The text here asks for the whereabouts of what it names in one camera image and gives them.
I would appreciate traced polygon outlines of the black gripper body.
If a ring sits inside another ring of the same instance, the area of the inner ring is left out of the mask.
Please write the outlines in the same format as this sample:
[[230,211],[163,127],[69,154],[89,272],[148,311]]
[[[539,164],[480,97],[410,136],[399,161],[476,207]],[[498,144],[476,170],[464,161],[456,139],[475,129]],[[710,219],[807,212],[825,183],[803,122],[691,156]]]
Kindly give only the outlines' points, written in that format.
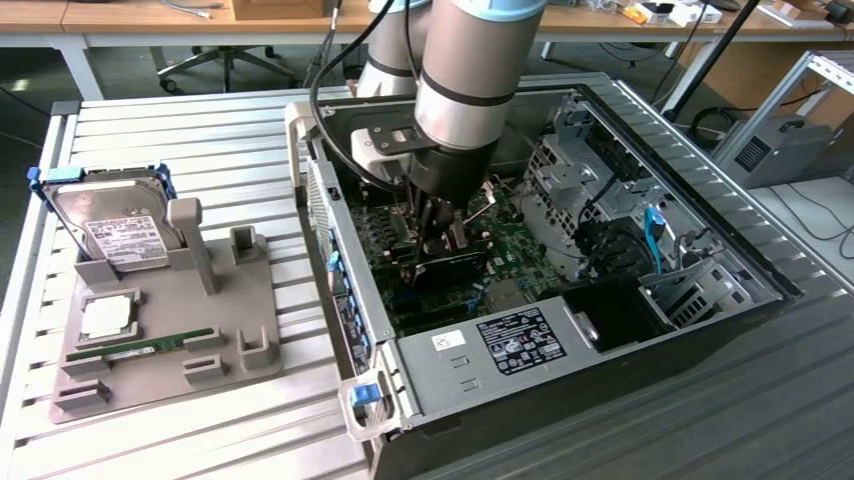
[[466,207],[480,190],[496,146],[492,142],[470,150],[439,146],[416,151],[408,168],[411,183],[455,208]]

